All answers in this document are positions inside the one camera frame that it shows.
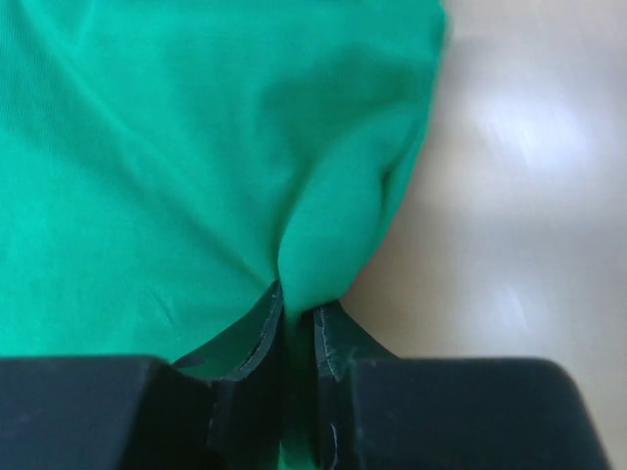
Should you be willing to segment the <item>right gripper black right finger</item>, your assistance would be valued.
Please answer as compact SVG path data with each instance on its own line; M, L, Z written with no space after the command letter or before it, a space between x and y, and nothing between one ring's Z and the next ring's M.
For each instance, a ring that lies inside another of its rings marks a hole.
M322 469L606 469L571 377L532 357L400 358L312 313Z

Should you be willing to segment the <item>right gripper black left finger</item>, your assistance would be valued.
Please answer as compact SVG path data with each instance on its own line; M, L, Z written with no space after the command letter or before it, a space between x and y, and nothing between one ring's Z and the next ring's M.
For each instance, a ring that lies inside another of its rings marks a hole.
M283 293L175 362L146 355L1 362L5 469L273 469Z

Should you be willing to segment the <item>green t shirt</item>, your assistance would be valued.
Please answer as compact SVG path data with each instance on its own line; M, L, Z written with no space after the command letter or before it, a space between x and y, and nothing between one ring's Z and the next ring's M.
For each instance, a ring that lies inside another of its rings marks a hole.
M428 126L437 1L5 1L1 353L177 359L273 281L284 469L314 467L300 315L386 236Z

